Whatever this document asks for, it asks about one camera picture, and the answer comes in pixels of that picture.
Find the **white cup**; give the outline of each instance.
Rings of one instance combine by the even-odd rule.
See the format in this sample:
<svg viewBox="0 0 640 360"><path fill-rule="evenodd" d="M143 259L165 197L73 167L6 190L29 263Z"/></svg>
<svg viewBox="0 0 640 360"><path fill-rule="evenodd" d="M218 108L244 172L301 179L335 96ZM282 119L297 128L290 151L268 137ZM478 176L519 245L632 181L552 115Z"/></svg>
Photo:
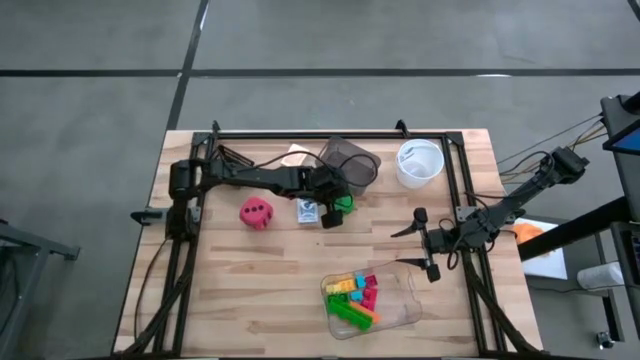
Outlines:
<svg viewBox="0 0 640 360"><path fill-rule="evenodd" d="M402 144L396 155L396 176L403 186L418 189L442 171L444 156L428 140L415 139Z"/></svg>

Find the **orange object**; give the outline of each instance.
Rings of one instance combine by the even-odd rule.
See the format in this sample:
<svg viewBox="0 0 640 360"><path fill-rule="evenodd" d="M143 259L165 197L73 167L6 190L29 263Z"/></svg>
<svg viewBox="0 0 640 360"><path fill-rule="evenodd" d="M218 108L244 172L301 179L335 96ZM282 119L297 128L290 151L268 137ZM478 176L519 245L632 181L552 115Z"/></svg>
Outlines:
<svg viewBox="0 0 640 360"><path fill-rule="evenodd" d="M544 233L542 229L531 224L516 224L513 226L513 231L516 233L516 241L518 244L524 244Z"/></svg>
<svg viewBox="0 0 640 360"><path fill-rule="evenodd" d="M367 309L366 307L358 304L357 302L349 301L349 305L351 305L352 308L360 311L361 313L371 316L371 318L373 319L373 323L374 324L377 324L378 321L380 321L380 315L378 315L378 314L374 313L373 311Z"/></svg>

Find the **white paper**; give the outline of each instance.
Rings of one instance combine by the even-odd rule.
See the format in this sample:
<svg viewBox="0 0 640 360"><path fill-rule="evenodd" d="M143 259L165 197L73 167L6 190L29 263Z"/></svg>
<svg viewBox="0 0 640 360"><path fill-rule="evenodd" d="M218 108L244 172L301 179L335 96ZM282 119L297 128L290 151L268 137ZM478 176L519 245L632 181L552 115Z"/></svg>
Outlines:
<svg viewBox="0 0 640 360"><path fill-rule="evenodd" d="M522 218L517 219L515 223L531 224L539 227L543 231L549 231L558 226L557 224ZM526 275L567 280L567 268L564 265L564 252L562 248L523 262L522 269Z"/></svg>

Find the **blue toy block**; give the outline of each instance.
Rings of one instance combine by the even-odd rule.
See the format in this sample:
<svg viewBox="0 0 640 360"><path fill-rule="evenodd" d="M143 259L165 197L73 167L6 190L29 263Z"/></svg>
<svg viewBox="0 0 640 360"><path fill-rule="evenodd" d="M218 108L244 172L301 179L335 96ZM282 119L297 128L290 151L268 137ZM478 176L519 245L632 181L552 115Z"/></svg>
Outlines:
<svg viewBox="0 0 640 360"><path fill-rule="evenodd" d="M354 291L351 293L351 300L362 301L362 290Z"/></svg>
<svg viewBox="0 0 640 360"><path fill-rule="evenodd" d="M362 289L367 286L367 282L364 280L364 276L356 275L356 284L358 285L358 289Z"/></svg>

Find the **green block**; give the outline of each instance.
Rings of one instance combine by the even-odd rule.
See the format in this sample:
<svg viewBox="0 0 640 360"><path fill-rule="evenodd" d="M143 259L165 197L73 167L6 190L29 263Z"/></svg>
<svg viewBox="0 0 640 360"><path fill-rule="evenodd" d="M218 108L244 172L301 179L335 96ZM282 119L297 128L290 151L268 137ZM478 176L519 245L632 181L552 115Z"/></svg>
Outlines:
<svg viewBox="0 0 640 360"><path fill-rule="evenodd" d="M329 302L329 313L336 314L339 318L350 322L361 331L367 331L373 324L373 318L341 301Z"/></svg>
<svg viewBox="0 0 640 360"><path fill-rule="evenodd" d="M343 214L347 215L351 214L355 208L356 201L353 199L353 196L343 196L334 201L333 205L336 207L336 210L340 210Z"/></svg>
<svg viewBox="0 0 640 360"><path fill-rule="evenodd" d="M341 302L348 303L349 302L349 296L346 293L331 294L331 295L327 296L327 303L330 303L332 301L341 301Z"/></svg>

